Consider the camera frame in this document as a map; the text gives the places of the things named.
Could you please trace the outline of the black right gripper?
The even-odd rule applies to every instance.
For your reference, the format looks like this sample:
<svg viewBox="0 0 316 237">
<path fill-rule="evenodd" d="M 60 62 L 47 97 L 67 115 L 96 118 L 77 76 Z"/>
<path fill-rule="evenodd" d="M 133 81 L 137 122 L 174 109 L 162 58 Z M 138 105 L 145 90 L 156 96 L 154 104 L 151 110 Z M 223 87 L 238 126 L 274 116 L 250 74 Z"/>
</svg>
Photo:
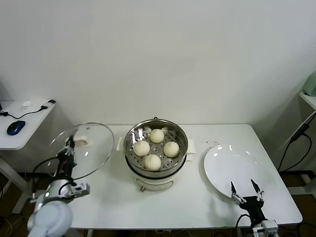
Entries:
<svg viewBox="0 0 316 237">
<path fill-rule="evenodd" d="M 251 183 L 255 192 L 257 193 L 257 197 L 256 196 L 249 196 L 249 197 L 244 197 L 244 198 L 241 197 L 237 193 L 233 182 L 231 182 L 231 192 L 232 192 L 231 198 L 237 204 L 240 204 L 241 209 L 246 210 L 248 212 L 251 222 L 262 222 L 262 221 L 267 220 L 267 218 L 265 217 L 261 209 L 264 205 L 264 201 L 263 201 L 264 190 L 261 190 L 259 185 L 255 183 L 253 179 L 251 179 Z"/>
</svg>

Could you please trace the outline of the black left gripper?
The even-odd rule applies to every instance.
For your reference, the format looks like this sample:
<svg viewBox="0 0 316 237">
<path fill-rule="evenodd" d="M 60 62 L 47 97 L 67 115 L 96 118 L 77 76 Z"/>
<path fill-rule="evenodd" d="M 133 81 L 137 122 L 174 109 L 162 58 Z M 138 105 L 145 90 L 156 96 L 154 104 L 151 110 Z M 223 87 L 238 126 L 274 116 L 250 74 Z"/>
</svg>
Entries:
<svg viewBox="0 0 316 237">
<path fill-rule="evenodd" d="M 67 140 L 67 145 L 63 147 L 56 156 L 59 160 L 56 178 L 71 178 L 73 168 L 77 165 L 74 159 L 75 142 L 74 136 L 71 135 Z"/>
</svg>

